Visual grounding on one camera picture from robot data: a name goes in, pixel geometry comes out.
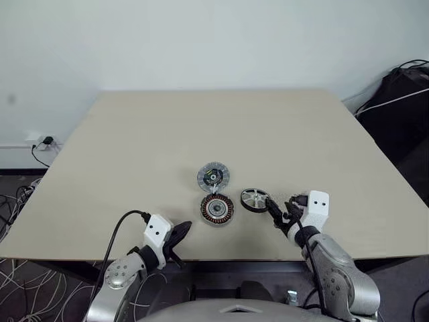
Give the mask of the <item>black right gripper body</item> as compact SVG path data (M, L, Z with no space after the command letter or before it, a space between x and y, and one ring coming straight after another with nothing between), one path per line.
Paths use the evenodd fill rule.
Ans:
M292 195L288 201L284 202L286 214L284 219L287 222L301 220L304 208L308 206L308 195Z

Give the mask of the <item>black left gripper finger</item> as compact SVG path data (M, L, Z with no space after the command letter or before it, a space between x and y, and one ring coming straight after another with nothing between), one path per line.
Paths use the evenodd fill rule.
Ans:
M175 263L179 267L179 269L183 269L185 266L185 263L173 250L170 250L168 252L168 259L173 261L173 263Z
M175 225L173 229L173 240L175 242L182 241L188 234L191 227L192 227L191 221L184 221L184 222L181 222L180 224Z

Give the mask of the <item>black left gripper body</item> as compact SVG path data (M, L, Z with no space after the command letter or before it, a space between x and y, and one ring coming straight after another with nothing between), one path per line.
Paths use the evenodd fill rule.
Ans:
M174 227L171 232L169 237L167 238L167 240L164 243L164 246L162 248L163 251L163 255L165 259L177 259L177 255L174 253L174 247L177 245L178 240L178 229L176 227Z

